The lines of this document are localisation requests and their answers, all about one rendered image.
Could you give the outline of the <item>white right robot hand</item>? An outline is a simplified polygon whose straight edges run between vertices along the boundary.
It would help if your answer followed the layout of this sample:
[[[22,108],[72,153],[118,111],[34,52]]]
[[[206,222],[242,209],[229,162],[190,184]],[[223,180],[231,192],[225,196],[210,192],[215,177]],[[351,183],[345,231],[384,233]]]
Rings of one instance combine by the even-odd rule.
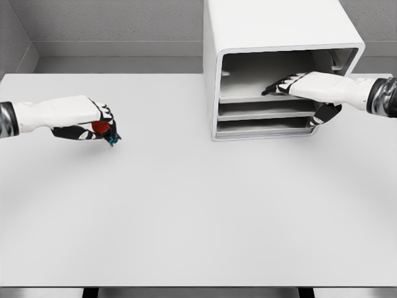
[[[337,91],[333,90],[340,81],[341,77],[333,74],[316,71],[296,73],[272,83],[261,94],[287,94],[318,102],[319,107],[308,121],[308,126],[317,127],[329,122],[342,110]]]

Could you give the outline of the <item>white cabinet drawer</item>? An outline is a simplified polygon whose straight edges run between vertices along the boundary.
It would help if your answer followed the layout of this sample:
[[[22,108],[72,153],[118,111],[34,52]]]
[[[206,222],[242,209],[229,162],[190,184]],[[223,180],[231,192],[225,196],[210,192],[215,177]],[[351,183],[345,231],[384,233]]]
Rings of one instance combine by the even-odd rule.
[[[265,137],[268,135],[299,135],[311,133],[307,117],[280,119],[235,120],[219,122],[217,138]]]
[[[317,106],[313,101],[271,101],[220,104],[218,120],[258,120],[309,117],[314,115]]]

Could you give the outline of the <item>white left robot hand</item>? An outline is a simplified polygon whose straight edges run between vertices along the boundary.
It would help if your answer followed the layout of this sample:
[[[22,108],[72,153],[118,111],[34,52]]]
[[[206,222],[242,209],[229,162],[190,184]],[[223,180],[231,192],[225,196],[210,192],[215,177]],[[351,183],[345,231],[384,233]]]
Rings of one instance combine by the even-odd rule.
[[[63,97],[49,101],[49,118],[46,124],[55,137],[69,140],[101,140],[92,130],[94,121],[115,121],[106,104],[95,102],[87,96]]]

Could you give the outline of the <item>white tabletop storage cabinet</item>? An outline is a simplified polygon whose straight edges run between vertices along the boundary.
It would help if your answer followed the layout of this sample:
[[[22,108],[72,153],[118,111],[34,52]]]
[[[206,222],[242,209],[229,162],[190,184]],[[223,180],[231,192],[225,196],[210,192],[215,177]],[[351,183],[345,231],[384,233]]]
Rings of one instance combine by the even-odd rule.
[[[339,0],[204,0],[203,73],[212,139],[220,104],[306,100],[261,93],[296,73],[349,76],[365,44]]]

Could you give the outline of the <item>red and black load switch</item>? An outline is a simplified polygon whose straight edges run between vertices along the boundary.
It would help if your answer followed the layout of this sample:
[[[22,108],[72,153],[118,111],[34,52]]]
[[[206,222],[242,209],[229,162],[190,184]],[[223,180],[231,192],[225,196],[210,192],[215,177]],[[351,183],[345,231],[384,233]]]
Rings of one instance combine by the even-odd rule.
[[[92,130],[98,133],[106,142],[114,146],[122,137],[117,132],[115,121],[109,122],[94,121],[91,123]]]

